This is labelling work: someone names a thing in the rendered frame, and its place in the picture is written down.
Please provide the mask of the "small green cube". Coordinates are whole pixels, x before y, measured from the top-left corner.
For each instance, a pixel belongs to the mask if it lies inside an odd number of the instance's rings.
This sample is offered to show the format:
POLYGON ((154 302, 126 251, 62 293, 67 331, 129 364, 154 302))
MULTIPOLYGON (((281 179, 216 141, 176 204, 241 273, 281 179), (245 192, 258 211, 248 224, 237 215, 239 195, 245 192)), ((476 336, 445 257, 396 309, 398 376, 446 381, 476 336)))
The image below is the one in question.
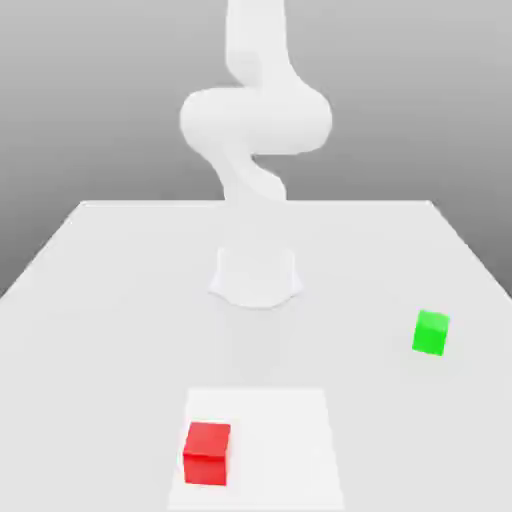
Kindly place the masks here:
POLYGON ((414 330, 412 349, 429 355, 442 356, 447 339, 450 317, 420 310, 414 330))

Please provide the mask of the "small red cube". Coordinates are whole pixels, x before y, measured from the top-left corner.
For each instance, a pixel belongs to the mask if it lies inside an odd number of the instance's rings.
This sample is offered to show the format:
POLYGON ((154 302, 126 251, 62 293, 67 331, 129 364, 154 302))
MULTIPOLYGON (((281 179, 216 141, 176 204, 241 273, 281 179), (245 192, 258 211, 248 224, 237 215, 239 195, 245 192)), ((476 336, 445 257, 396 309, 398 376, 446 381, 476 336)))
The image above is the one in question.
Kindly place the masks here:
POLYGON ((226 486, 231 425, 192 421, 182 452, 187 484, 226 486))

